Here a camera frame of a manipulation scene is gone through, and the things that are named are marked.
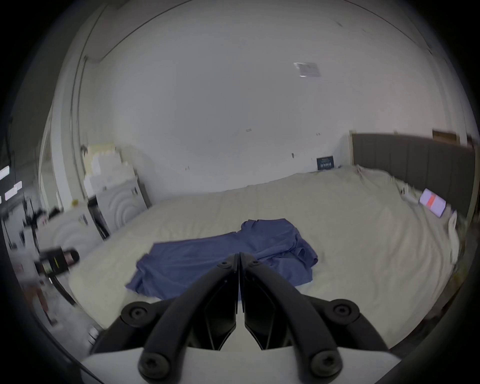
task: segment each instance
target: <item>box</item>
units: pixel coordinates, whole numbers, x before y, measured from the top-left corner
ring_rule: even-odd
[[[117,151],[98,152],[92,157],[92,173],[101,175],[121,166],[120,154]]]
[[[135,177],[133,167],[124,163],[110,171],[102,172],[100,175],[86,175],[84,186],[88,197],[92,197],[99,192],[123,184]]]

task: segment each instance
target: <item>floor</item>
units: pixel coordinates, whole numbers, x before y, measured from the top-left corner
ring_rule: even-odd
[[[77,360],[83,360],[102,328],[80,307],[70,305],[49,282],[42,291],[48,304],[48,317],[38,299],[33,301],[35,314],[62,347]]]

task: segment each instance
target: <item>light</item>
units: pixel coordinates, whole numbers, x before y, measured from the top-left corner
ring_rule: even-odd
[[[8,176],[10,173],[10,166],[6,166],[4,169],[0,171],[0,180],[2,180],[5,176]]]
[[[22,189],[22,182],[19,181],[18,183],[16,183],[12,189],[9,189],[7,192],[5,192],[5,201],[7,201],[8,199],[14,197],[17,192]]]
[[[17,194],[17,189],[13,187],[12,189],[9,189],[7,192],[5,192],[5,201],[8,199],[11,199]]]

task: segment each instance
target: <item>blue cloth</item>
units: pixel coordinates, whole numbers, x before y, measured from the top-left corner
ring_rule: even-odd
[[[137,262],[127,288],[170,299],[229,255],[245,252],[280,273],[292,285],[312,280],[317,255],[287,220],[248,220],[241,230],[205,239],[156,243]]]

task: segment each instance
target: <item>white wall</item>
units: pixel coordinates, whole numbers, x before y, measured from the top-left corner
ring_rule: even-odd
[[[86,66],[81,136],[114,140],[154,203],[346,164],[349,130],[464,142],[451,69],[397,7],[361,3],[396,28],[336,0],[181,5]],[[304,61],[321,77],[300,78]]]

